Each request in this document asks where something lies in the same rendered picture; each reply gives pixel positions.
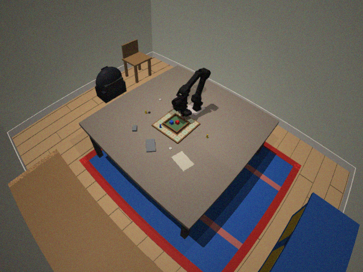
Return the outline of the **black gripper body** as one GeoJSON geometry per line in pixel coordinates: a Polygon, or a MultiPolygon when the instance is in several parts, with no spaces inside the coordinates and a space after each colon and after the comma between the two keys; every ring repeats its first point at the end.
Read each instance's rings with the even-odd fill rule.
{"type": "Polygon", "coordinates": [[[188,104],[188,102],[185,103],[185,104],[181,104],[182,105],[182,108],[181,109],[183,110],[183,114],[186,117],[192,114],[191,110],[187,108],[188,107],[187,104],[188,104]]]}

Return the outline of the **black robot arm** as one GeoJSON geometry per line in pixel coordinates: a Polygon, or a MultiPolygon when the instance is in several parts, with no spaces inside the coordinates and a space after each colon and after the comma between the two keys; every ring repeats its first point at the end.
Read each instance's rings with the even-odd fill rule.
{"type": "Polygon", "coordinates": [[[195,111],[201,110],[202,109],[201,106],[203,105],[203,102],[201,101],[201,93],[204,88],[204,84],[207,78],[209,78],[210,74],[211,74],[210,70],[204,67],[202,69],[196,70],[191,79],[185,85],[182,85],[178,90],[176,94],[177,98],[173,99],[171,102],[173,108],[176,111],[180,111],[182,109],[181,104],[187,103],[187,97],[189,96],[189,92],[191,91],[193,84],[200,77],[196,93],[192,95],[191,101],[194,103],[192,109],[194,109],[195,111]]]}

